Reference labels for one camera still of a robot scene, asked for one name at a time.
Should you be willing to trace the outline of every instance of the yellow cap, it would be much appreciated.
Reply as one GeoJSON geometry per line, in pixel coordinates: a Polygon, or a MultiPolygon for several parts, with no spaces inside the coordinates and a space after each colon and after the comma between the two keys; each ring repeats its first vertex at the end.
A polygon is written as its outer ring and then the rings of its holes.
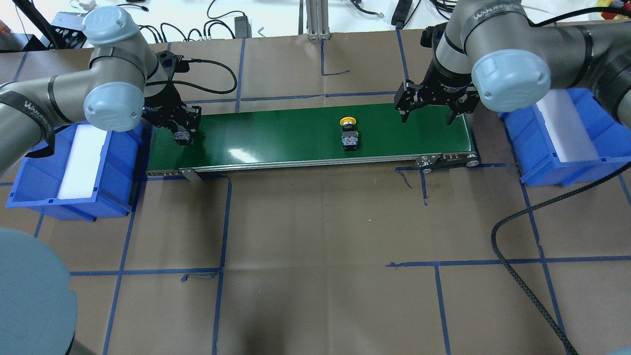
{"type": "Polygon", "coordinates": [[[352,117],[344,117],[343,119],[341,119],[339,121],[339,124],[344,126],[345,123],[352,123],[352,124],[356,124],[357,120],[352,118],[352,117]]]}

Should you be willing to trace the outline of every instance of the glossy green surface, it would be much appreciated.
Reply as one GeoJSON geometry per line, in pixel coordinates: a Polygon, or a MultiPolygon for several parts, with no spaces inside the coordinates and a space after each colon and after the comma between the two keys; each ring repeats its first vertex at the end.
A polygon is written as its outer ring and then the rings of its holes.
{"type": "Polygon", "coordinates": [[[376,104],[203,116],[190,147],[156,129],[148,170],[475,150],[465,119],[447,126],[446,114],[428,106],[403,124],[393,104],[376,104]],[[346,116],[357,119],[356,152],[342,150],[339,120],[346,116]]]}

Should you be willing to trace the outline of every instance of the robotic arm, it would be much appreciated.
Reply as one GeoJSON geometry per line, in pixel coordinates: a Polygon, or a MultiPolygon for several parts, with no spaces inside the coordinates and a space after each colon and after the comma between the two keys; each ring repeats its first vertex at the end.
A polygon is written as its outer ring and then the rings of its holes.
{"type": "Polygon", "coordinates": [[[423,32],[430,67],[421,84],[406,80],[394,103],[403,122],[425,105],[448,105],[449,124],[480,100],[511,112],[551,88],[586,87],[631,128],[630,44],[629,22],[533,27],[521,0],[459,0],[447,24],[423,32]]]}
{"type": "Polygon", "coordinates": [[[89,70],[0,85],[0,176],[42,140],[47,146],[27,156],[52,155],[55,128],[86,119],[100,129],[128,131],[144,113],[177,143],[192,142],[201,110],[186,107],[168,82],[181,57],[157,56],[116,6],[90,12],[83,32],[95,46],[89,70]]]}

